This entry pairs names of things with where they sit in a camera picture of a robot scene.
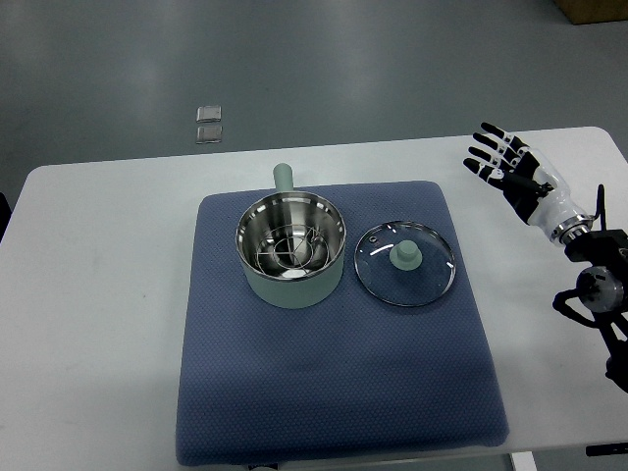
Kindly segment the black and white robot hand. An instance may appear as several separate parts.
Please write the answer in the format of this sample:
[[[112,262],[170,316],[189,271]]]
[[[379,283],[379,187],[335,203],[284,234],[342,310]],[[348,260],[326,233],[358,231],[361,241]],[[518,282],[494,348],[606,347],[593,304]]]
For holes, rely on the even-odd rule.
[[[556,245],[591,230],[593,217],[573,201],[569,185],[541,151],[490,123],[481,129],[463,165],[499,190],[521,221]]]

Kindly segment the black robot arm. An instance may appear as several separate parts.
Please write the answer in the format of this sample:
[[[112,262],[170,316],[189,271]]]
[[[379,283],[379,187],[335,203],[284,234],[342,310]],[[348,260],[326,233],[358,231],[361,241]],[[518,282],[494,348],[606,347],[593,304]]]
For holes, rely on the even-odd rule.
[[[609,353],[605,376],[627,390],[627,233],[606,225],[605,192],[600,184],[596,213],[577,216],[556,230],[564,254],[587,262],[575,287],[555,295],[552,308],[600,332]]]

